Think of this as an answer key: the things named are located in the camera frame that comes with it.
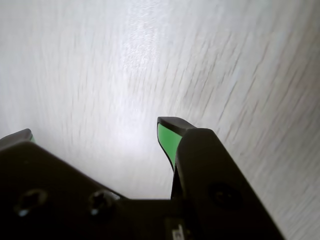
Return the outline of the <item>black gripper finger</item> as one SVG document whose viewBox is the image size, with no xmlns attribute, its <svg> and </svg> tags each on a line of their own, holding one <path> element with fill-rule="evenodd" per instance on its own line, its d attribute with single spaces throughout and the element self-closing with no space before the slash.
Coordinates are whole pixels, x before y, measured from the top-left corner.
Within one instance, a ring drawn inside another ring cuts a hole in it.
<svg viewBox="0 0 320 240">
<path fill-rule="evenodd" d="M 192 239 L 283 239 L 213 130 L 160 116 L 157 139 L 174 170 L 171 198 L 185 202 L 185 225 Z"/>
<path fill-rule="evenodd" d="M 33 142 L 30 129 L 0 141 L 3 240 L 133 240 L 110 189 Z"/>
</svg>

